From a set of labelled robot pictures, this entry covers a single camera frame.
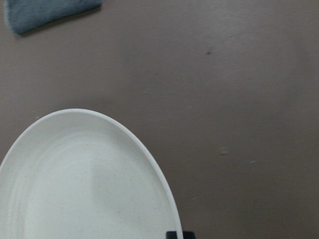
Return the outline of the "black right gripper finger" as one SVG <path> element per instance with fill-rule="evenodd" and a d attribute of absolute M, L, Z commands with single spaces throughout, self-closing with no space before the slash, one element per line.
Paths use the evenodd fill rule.
<path fill-rule="evenodd" d="M 183 231 L 181 238 L 182 239 L 195 239 L 195 233 L 192 231 Z M 166 232 L 166 239 L 177 239 L 177 232 L 176 231 L 167 231 Z"/>

